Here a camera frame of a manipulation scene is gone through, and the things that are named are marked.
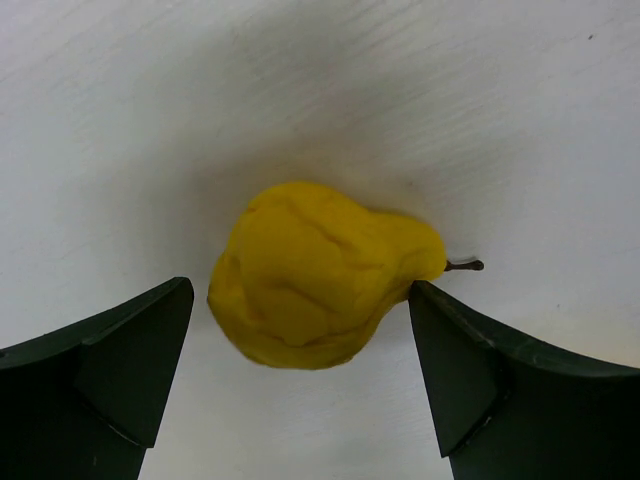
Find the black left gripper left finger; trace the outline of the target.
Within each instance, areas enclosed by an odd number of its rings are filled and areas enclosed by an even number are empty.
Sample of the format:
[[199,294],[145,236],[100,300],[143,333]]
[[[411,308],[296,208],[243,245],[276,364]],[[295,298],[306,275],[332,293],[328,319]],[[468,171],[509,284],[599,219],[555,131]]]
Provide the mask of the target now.
[[176,277],[1,351],[4,479],[136,479],[153,448],[194,290]]

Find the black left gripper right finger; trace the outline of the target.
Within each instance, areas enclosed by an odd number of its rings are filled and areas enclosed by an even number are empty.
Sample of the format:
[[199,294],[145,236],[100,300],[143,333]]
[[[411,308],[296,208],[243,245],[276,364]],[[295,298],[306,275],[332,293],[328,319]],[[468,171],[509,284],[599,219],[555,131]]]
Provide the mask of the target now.
[[410,291],[441,455],[457,479],[635,479],[639,372],[538,340],[434,285]]

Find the yellow fake pear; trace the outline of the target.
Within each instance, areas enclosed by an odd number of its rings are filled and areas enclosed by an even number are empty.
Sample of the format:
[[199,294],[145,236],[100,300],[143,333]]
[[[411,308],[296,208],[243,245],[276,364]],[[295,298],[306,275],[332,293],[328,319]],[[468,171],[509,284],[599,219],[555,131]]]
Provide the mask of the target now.
[[365,207],[324,185],[289,182],[259,193],[238,218],[207,303],[248,360],[323,370],[356,356],[413,283],[483,267],[452,261],[422,220]]

